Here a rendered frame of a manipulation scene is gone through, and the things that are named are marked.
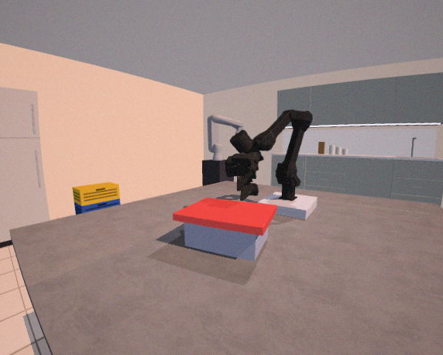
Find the red square panel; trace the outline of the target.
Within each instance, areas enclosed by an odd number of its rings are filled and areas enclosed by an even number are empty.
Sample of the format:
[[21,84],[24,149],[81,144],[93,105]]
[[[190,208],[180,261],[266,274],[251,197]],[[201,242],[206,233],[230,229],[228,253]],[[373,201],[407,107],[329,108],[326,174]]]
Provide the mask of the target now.
[[173,213],[173,220],[263,236],[277,205],[205,198]]

